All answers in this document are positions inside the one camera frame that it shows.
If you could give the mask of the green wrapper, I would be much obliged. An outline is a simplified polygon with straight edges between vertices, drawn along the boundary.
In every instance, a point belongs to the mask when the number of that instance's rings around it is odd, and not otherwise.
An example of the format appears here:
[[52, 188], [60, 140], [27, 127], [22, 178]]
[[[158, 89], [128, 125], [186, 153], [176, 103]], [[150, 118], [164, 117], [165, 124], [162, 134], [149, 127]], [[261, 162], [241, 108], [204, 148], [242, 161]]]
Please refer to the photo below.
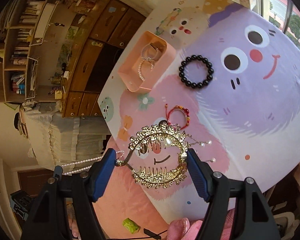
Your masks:
[[138, 233], [140, 230], [140, 226], [136, 224], [133, 220], [130, 218], [126, 218], [123, 220], [122, 225], [125, 229], [127, 229], [131, 234]]

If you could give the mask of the pink smart watch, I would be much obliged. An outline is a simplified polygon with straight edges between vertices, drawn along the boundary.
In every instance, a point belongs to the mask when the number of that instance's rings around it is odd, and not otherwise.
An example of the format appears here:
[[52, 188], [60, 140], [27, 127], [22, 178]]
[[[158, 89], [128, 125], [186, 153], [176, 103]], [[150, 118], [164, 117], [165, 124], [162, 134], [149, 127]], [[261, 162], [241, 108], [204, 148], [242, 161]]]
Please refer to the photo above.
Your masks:
[[141, 58], [148, 61], [158, 61], [165, 47], [160, 42], [151, 42], [144, 46], [141, 51]]

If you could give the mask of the wooden desk with drawers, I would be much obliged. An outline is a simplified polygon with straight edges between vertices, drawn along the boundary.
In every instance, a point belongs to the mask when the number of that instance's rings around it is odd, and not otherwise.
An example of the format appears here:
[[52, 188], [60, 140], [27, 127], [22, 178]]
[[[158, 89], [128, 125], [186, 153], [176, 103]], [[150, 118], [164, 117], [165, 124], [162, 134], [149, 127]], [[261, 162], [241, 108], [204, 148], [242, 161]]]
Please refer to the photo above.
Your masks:
[[97, 4], [80, 25], [66, 67], [64, 117], [101, 116], [97, 100], [123, 50], [145, 16], [119, 0]]

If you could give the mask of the pink blanket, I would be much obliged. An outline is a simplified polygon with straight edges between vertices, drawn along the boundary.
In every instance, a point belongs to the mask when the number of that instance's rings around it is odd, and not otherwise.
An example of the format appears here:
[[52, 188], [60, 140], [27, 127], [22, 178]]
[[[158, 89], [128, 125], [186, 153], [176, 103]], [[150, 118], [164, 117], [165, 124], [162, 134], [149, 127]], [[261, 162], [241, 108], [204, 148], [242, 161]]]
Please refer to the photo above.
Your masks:
[[[201, 160], [215, 160], [210, 163], [213, 170], [225, 173], [229, 169], [229, 157], [217, 141], [193, 148]], [[186, 176], [179, 185], [147, 189], [135, 182], [128, 167], [115, 167], [104, 195], [93, 203], [104, 233], [109, 238], [145, 237], [143, 229], [159, 233], [175, 220], [187, 218], [191, 224], [203, 220], [208, 204], [198, 196], [188, 172]], [[126, 218], [140, 226], [138, 233], [123, 227]]]

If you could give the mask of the cartoon printed table mat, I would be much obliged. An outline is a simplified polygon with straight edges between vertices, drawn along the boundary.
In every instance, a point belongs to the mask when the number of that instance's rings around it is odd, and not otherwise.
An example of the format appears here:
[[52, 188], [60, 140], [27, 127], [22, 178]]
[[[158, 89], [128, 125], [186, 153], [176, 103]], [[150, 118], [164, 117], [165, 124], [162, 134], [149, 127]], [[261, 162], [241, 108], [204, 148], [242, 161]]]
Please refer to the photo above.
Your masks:
[[[118, 70], [150, 31], [176, 51], [149, 93], [132, 93]], [[217, 141], [229, 178], [267, 191], [300, 163], [300, 50], [277, 27], [231, 0], [160, 0], [121, 55], [98, 100], [118, 148], [174, 106], [184, 131]]]

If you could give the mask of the pink storage tray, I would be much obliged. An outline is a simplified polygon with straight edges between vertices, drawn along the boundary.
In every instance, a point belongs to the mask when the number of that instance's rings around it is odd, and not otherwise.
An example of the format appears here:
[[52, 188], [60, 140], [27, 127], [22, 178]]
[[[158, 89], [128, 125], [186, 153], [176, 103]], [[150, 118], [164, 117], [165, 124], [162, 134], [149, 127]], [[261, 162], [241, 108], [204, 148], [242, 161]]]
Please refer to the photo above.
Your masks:
[[[151, 42], [160, 42], [165, 47], [158, 61], [141, 58], [142, 49]], [[175, 56], [176, 51], [169, 43], [150, 31], [146, 31], [136, 42], [124, 63], [121, 64], [118, 74], [130, 92], [146, 94], [166, 72]]]

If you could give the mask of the wooden bookshelf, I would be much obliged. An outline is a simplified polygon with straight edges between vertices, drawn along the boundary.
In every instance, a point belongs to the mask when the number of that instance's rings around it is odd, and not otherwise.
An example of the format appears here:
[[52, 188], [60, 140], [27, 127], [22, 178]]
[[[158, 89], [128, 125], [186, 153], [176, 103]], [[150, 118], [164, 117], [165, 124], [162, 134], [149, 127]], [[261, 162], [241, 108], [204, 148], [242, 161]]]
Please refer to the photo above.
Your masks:
[[0, 16], [0, 103], [84, 92], [104, 43], [90, 36], [110, 0], [12, 0]]

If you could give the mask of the gold ornate hair crown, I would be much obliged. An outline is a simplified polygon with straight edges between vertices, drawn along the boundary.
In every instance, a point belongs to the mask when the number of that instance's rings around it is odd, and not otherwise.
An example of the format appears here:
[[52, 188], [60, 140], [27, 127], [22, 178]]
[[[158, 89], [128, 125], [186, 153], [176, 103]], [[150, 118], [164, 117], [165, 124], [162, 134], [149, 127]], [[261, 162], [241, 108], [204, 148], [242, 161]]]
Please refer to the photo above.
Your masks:
[[211, 144], [194, 139], [178, 125], [145, 126], [130, 138], [127, 155], [115, 165], [128, 167], [135, 182], [148, 189], [166, 189], [186, 179], [188, 150]]

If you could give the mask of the white lace cover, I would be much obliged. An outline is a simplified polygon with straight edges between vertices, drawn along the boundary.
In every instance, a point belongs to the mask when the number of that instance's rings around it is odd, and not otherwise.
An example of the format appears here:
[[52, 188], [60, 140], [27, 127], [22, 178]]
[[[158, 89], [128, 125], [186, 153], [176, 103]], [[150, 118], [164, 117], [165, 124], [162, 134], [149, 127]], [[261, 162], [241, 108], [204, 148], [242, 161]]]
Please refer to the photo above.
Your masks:
[[55, 103], [39, 103], [21, 116], [38, 165], [50, 170], [99, 157], [110, 135], [102, 117], [64, 118]]

